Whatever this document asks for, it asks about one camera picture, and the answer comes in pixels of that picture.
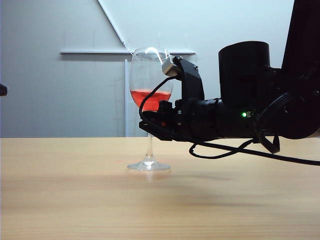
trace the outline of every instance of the wine glass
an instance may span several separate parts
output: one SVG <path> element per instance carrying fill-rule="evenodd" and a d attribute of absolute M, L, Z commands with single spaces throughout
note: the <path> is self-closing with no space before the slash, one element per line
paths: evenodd
<path fill-rule="evenodd" d="M 130 71 L 130 93 L 138 108 L 143 99 L 166 78 L 161 67 L 168 57 L 169 53 L 166 49 L 155 47 L 141 47 L 134 51 Z M 142 110 L 157 111 L 161 100 L 169 100 L 172 87 L 173 84 L 170 81 L 164 84 L 145 102 Z M 144 159 L 127 167 L 140 171 L 166 170 L 170 168 L 169 165 L 156 161 L 152 150 L 152 135 L 150 133 L 148 133 L 148 145 Z"/>

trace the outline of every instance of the white wall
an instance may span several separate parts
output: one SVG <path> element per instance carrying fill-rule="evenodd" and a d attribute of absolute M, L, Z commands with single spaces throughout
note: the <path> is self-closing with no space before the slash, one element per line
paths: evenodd
<path fill-rule="evenodd" d="M 205 97 L 219 97 L 218 51 L 269 43 L 280 67 L 293 0 L 104 0 L 128 46 L 197 52 Z M 96 0 L 2 0 L 3 137 L 124 135 L 125 55 L 60 55 L 62 48 L 123 50 Z M 172 100 L 180 98 L 175 82 Z M 141 135 L 130 106 L 130 133 Z"/>

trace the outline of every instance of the table surface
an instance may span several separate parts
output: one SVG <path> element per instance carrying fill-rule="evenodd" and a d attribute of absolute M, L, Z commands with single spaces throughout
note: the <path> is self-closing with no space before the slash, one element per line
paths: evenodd
<path fill-rule="evenodd" d="M 237 146 L 243 139 L 217 142 Z M 128 170 L 146 143 L 2 138 L 1 239 L 320 239 L 319 166 L 243 153 L 199 159 L 189 155 L 190 143 L 154 139 L 157 159 L 171 170 Z M 317 160 L 319 144 L 281 139 L 280 153 Z"/>

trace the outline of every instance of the black cable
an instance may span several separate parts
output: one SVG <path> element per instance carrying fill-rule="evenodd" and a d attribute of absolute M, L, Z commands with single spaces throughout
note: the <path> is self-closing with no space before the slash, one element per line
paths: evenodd
<path fill-rule="evenodd" d="M 217 156 L 203 156 L 203 155 L 198 155 L 196 153 L 194 153 L 194 149 L 195 147 L 198 145 L 198 144 L 193 144 L 190 149 L 189 149 L 189 153 L 194 156 L 194 157 L 197 157 L 197 158 L 201 158 L 201 159 L 221 159 L 221 158 L 224 158 L 224 157 L 228 157 L 228 156 L 231 156 L 233 154 L 237 154 L 239 151 L 238 149 L 244 149 L 246 146 L 248 146 L 249 144 L 253 143 L 254 141 L 252 139 L 248 140 L 248 141 L 245 141 L 244 143 L 242 143 L 240 146 L 238 146 L 238 148 L 236 150 L 233 150 L 233 151 L 229 151 L 227 153 L 224 153 L 224 154 L 221 154 L 221 155 L 217 155 Z"/>
<path fill-rule="evenodd" d="M 288 103 L 290 103 L 293 100 L 298 99 L 296 96 L 293 96 L 289 92 L 285 92 L 281 96 L 279 96 L 277 99 L 275 99 L 269 106 L 267 106 L 262 113 L 258 116 L 255 125 L 254 125 L 254 131 L 256 134 L 256 137 L 269 152 L 272 154 L 276 154 L 280 152 L 280 145 L 277 143 L 278 136 L 276 135 L 273 139 L 274 142 L 270 142 L 264 134 L 263 129 L 268 124 L 268 122 L 273 119 L 273 117 L 282 110 Z"/>
<path fill-rule="evenodd" d="M 170 76 L 170 77 L 167 77 L 165 80 L 163 80 L 158 86 L 156 86 L 153 90 L 152 90 L 152 92 L 150 92 L 143 100 L 142 100 L 142 102 L 141 102 L 141 104 L 140 104 L 140 107 L 139 107 L 139 115 L 140 115 L 140 118 L 142 119 L 142 120 L 145 120 L 144 118 L 144 116 L 143 116 L 143 114 L 142 114 L 142 109 L 144 108 L 144 105 L 145 105 L 145 103 L 146 103 L 146 101 L 153 95 L 153 94 L 155 94 L 155 92 L 156 91 L 158 91 L 158 89 L 159 88 L 161 88 L 166 82 L 168 82 L 169 80 L 171 80 L 171 79 L 175 79 L 177 76 Z"/>
<path fill-rule="evenodd" d="M 242 149 L 239 147 L 233 147 L 233 146 L 226 146 L 226 145 L 220 145 L 220 144 L 215 144 L 215 143 L 210 143 L 210 142 L 204 142 L 204 141 L 199 141 L 197 139 L 194 139 L 192 137 L 187 137 L 187 136 L 182 136 L 178 135 L 172 131 L 166 130 L 153 122 L 149 121 L 147 118 L 144 117 L 142 113 L 142 109 L 144 107 L 145 102 L 159 89 L 164 85 L 167 81 L 171 79 L 175 79 L 177 76 L 171 76 L 163 80 L 158 86 L 155 87 L 155 89 L 150 92 L 141 102 L 141 105 L 139 107 L 139 115 L 141 119 L 149 125 L 152 125 L 155 129 L 157 129 L 160 132 L 166 132 L 167 134 L 170 134 L 172 139 L 179 139 L 181 141 L 186 141 L 193 143 L 194 145 L 201 145 L 204 147 L 209 147 L 209 148 L 215 148 L 215 149 L 222 149 L 234 153 L 243 153 L 243 154 L 251 154 L 251 155 L 256 155 L 264 158 L 270 158 L 270 159 L 276 159 L 280 161 L 285 161 L 285 162 L 291 162 L 291 163 L 298 163 L 298 164 L 306 164 L 306 165 L 313 165 L 313 166 L 320 166 L 320 161 L 316 160 L 307 160 L 307 159 L 300 159 L 300 158 L 295 158 L 295 157 L 288 157 L 288 156 L 281 156 L 281 155 L 274 155 L 262 151 L 256 151 L 256 150 L 249 150 L 249 149 Z"/>

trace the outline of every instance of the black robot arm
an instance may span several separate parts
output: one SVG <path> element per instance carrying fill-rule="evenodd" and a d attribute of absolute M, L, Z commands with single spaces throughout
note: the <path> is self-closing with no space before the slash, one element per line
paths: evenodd
<path fill-rule="evenodd" d="M 279 136 L 320 136 L 319 11 L 317 0 L 294 2 L 282 68 L 270 66 L 265 42 L 223 48 L 219 52 L 221 98 L 205 100 L 198 67 L 171 56 L 162 70 L 181 81 L 182 97 L 174 108 L 168 101 L 161 101 L 157 112 L 142 112 L 140 107 L 140 128 L 160 140 L 196 144 L 248 138 L 273 154 L 280 151 Z M 273 142 L 267 136 L 273 136 Z"/>

